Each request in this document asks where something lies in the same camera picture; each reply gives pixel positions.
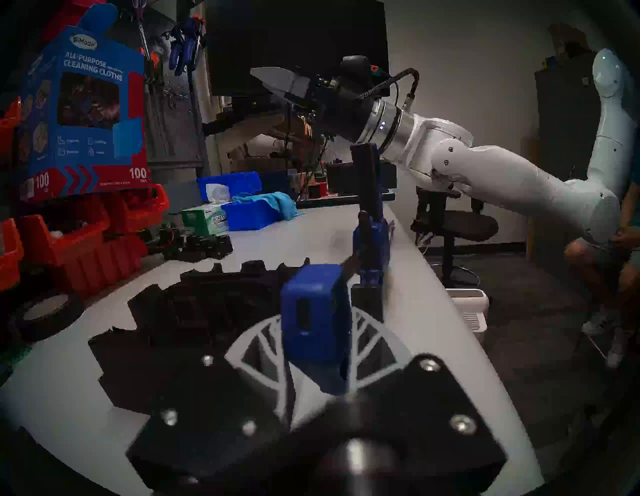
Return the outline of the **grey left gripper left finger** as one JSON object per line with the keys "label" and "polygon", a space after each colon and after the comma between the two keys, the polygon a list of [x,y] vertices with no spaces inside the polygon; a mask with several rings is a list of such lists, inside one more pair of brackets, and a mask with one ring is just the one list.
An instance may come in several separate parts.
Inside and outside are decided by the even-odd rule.
{"label": "grey left gripper left finger", "polygon": [[222,354],[188,362],[153,402],[126,455],[152,495],[305,495],[311,459],[292,434],[304,375],[281,315]]}

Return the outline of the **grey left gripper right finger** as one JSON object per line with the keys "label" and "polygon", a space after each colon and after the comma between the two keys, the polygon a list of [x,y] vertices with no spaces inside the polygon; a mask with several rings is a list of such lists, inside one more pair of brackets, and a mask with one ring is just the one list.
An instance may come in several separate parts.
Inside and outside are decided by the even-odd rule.
{"label": "grey left gripper right finger", "polygon": [[353,308],[350,440],[391,488],[489,488],[507,457],[445,362]]}

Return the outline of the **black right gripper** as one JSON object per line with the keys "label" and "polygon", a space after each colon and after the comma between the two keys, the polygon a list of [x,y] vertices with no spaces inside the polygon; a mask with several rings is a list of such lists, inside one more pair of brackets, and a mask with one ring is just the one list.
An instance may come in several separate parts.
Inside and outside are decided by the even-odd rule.
{"label": "black right gripper", "polygon": [[313,125],[322,133],[350,143],[362,141],[376,96],[361,98],[358,85],[353,86],[349,80],[310,79],[277,66],[253,67],[250,75],[272,94],[311,115]]}

